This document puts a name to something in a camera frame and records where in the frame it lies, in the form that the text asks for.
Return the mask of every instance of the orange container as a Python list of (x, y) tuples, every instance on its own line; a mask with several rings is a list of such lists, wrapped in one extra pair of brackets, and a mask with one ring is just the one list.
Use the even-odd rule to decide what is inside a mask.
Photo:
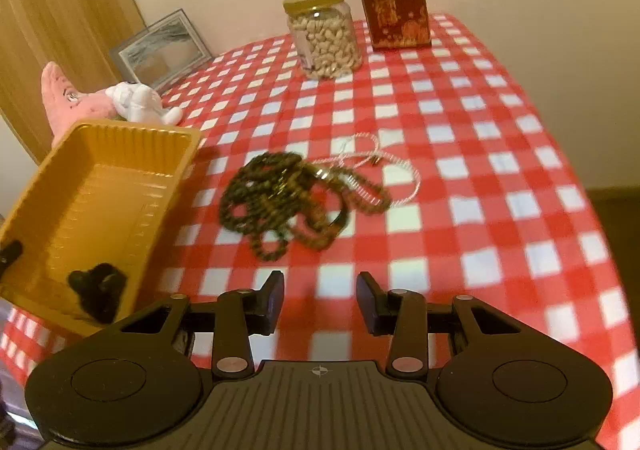
[(73, 270), (102, 262), (127, 277), (115, 321), (134, 310), (147, 259), (200, 131), (115, 120), (77, 123), (40, 165), (0, 228), (0, 246), (22, 255), (0, 278), (0, 296), (82, 336), (104, 325), (79, 306)]

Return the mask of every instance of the red and white checkered tablecloth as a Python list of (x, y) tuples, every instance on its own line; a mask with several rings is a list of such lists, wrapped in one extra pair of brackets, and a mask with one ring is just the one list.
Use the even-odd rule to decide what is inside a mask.
[[(472, 294), (586, 354), (609, 375), (614, 403), (598, 441), (640, 448), (640, 370), (624, 292), (597, 218), (565, 156), (521, 87), (455, 18), (432, 17), (433, 46), (374, 53), (357, 23), (364, 65), (335, 81), (306, 80), (289, 36), (219, 56), (165, 93), (204, 139), (152, 257), (142, 302), (157, 292), (213, 300), (286, 276), (286, 302), (271, 337), (252, 337), (256, 360), (383, 360), (388, 340), (366, 334), (354, 279), (447, 303)], [(218, 223), (226, 183), (264, 151), (309, 159), (344, 138), (373, 132), (420, 171), (416, 199), (381, 216), (353, 213), (330, 249), (293, 242), (259, 262), (240, 235)], [(368, 150), (358, 138), (350, 149)], [(412, 190), (394, 166), (369, 168), (395, 198)], [(67, 336), (15, 311), (0, 353), (22, 382)], [(208, 362), (212, 335), (194, 360)], [(434, 360), (447, 355), (434, 340)]]

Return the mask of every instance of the plastic jar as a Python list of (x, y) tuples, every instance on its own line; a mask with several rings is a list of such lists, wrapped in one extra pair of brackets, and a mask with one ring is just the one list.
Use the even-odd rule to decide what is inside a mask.
[(337, 78), (362, 65), (351, 8), (344, 0), (285, 0), (282, 5), (309, 78)]

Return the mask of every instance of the yellow jar lid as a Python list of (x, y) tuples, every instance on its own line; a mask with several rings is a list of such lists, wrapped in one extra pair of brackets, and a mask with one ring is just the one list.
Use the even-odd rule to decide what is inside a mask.
[(282, 3), (284, 11), (289, 16), (296, 16), (300, 13), (313, 11), (318, 8), (328, 8), (334, 4), (339, 4), (344, 0), (284, 0)]

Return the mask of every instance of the picture in frame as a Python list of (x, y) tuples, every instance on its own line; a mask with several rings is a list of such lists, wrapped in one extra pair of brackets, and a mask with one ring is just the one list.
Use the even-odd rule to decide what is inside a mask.
[(211, 58), (183, 10), (158, 20), (110, 53), (127, 82), (159, 92)]

